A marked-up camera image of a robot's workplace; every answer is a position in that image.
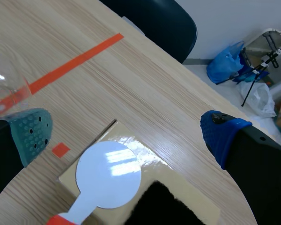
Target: white paddle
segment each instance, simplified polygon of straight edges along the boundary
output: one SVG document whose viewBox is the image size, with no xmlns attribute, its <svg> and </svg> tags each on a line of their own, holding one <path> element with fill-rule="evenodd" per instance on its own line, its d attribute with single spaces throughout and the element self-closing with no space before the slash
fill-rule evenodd
<svg viewBox="0 0 281 225">
<path fill-rule="evenodd" d="M 76 182 L 80 195 L 69 212 L 59 216 L 68 222 L 81 224 L 96 207 L 113 209 L 129 202 L 140 186 L 141 166 L 125 145 L 99 142 L 80 157 Z"/>
</svg>

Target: glass bottle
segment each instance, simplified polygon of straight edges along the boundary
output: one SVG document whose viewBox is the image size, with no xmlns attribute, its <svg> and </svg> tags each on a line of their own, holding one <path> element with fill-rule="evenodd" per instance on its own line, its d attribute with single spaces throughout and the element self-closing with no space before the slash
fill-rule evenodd
<svg viewBox="0 0 281 225">
<path fill-rule="evenodd" d="M 0 116 L 26 107 L 24 100 L 30 95 L 26 79 L 0 54 Z"/>
</svg>

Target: wood grain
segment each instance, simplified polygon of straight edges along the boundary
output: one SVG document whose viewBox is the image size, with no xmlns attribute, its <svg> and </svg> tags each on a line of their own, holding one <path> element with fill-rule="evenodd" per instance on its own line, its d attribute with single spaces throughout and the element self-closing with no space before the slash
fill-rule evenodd
<svg viewBox="0 0 281 225">
<path fill-rule="evenodd" d="M 28 99 L 51 113 L 52 139 L 0 195 L 0 224 L 66 211 L 73 200 L 60 197 L 58 174 L 114 118 L 218 205 L 220 224 L 256 224 L 200 129 L 207 110 L 249 120 L 242 112 L 98 0 L 0 0 L 0 52 L 30 83 L 119 32 L 123 40 Z M 51 152 L 59 142 L 71 149 L 61 159 Z"/>
</svg>

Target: beige cardboard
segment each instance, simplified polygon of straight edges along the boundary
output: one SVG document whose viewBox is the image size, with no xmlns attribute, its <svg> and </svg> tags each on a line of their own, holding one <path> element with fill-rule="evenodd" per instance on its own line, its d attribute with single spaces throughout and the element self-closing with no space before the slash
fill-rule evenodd
<svg viewBox="0 0 281 225">
<path fill-rule="evenodd" d="M 163 183 L 177 199 L 181 200 L 205 224 L 217 224 L 220 217 L 220 209 L 198 189 L 172 170 L 152 150 L 140 142 L 123 124 L 116 121 L 95 142 L 101 141 L 116 141 L 130 148 L 138 158 L 142 172 L 138 193 L 129 203 L 112 210 L 96 208 L 93 211 L 94 216 L 100 218 L 104 224 L 123 224 L 129 218 L 130 212 L 141 195 L 155 180 Z M 76 197 L 80 193 L 75 180 L 78 160 L 79 158 L 59 176 L 61 184 Z"/>
</svg>

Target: orange tape strip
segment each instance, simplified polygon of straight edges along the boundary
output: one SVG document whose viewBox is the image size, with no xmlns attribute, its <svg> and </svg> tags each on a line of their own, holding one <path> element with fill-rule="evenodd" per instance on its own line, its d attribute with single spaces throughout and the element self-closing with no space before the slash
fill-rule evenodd
<svg viewBox="0 0 281 225">
<path fill-rule="evenodd" d="M 52 152 L 59 158 L 63 157 L 70 149 L 64 143 L 58 143 Z"/>
<path fill-rule="evenodd" d="M 87 52 L 77 56 L 76 58 L 70 60 L 69 62 L 65 63 L 61 67 L 53 70 L 52 72 L 47 73 L 45 76 L 41 77 L 40 79 L 34 81 L 30 85 L 31 94 L 35 94 L 48 84 L 56 81 L 58 78 L 62 77 L 64 74 L 68 73 L 78 65 L 84 63 L 85 61 L 89 60 L 90 58 L 94 57 L 95 55 L 99 54 L 109 46 L 113 45 L 114 43 L 121 40 L 124 36 L 121 34 L 116 34 L 113 37 L 103 41 L 96 47 L 88 50 Z"/>
<path fill-rule="evenodd" d="M 46 223 L 46 225 L 75 225 L 75 224 L 67 221 L 60 215 L 55 215 Z"/>
<path fill-rule="evenodd" d="M 45 76 L 41 77 L 40 79 L 34 81 L 32 84 L 29 85 L 31 94 L 34 95 L 36 92 L 47 86 L 48 84 L 56 81 L 75 67 L 81 65 L 82 63 L 86 62 L 87 60 L 91 59 L 95 55 L 99 54 L 100 52 L 104 51 L 106 48 L 110 47 L 111 45 L 120 41 L 124 36 L 121 34 L 116 34 L 111 38 L 103 41 L 99 45 L 91 48 L 87 52 L 75 57 L 74 59 L 70 60 L 69 62 L 65 63 L 61 67 L 47 73 Z M 14 103 L 19 103 L 25 100 L 28 95 L 25 93 L 25 89 L 19 89 L 15 93 L 15 97 L 7 96 L 6 98 L 0 101 L 0 106 L 4 106 L 4 109 L 0 110 L 0 115 L 10 109 Z"/>
</svg>

